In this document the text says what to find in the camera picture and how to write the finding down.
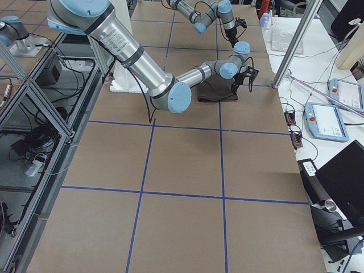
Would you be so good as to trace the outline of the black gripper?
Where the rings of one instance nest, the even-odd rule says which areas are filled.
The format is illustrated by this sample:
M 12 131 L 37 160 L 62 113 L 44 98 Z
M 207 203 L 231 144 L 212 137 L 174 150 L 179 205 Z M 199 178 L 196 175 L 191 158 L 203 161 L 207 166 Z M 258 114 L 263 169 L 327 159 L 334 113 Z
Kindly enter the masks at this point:
M 233 95 L 237 94 L 237 90 L 239 86 L 243 84 L 247 72 L 249 72 L 249 66 L 245 65 L 241 67 L 238 73 L 234 76 L 234 83 L 231 85 L 231 92 Z
M 230 29 L 224 29 L 224 32 L 228 41 L 230 41 L 231 46 L 234 47 L 238 43 L 237 28 L 232 27 Z

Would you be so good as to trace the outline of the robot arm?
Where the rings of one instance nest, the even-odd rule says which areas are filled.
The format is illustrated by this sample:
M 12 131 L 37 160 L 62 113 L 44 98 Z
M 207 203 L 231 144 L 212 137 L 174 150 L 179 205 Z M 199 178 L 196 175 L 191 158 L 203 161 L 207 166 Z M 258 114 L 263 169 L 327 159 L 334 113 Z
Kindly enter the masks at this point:
M 233 9 L 230 1 L 220 1 L 208 4 L 204 1 L 198 1 L 194 7 L 190 6 L 186 1 L 166 1 L 170 9 L 178 11 L 185 18 L 187 18 L 194 26 L 198 34 L 203 34 L 208 27 L 213 24 L 217 19 L 220 20 L 224 28 L 225 38 L 232 47 L 238 43 L 237 28 L 243 22 L 233 15 Z M 196 10 L 198 3 L 207 5 L 207 11 L 201 13 Z
M 226 60 L 207 61 L 192 70 L 175 77 L 162 70 L 152 57 L 120 22 L 110 1 L 48 1 L 48 25 L 60 32 L 86 35 L 95 40 L 119 63 L 141 80 L 147 87 L 147 99 L 158 110 L 182 113 L 189 108 L 192 87 L 208 78 L 219 75 L 230 80 L 245 67 L 250 46 L 240 42 L 237 27 L 246 27 L 243 19 L 233 15 L 230 1 L 208 5 L 205 14 L 200 14 L 186 1 L 168 1 L 169 7 L 180 12 L 199 33 L 219 19 L 234 52 Z

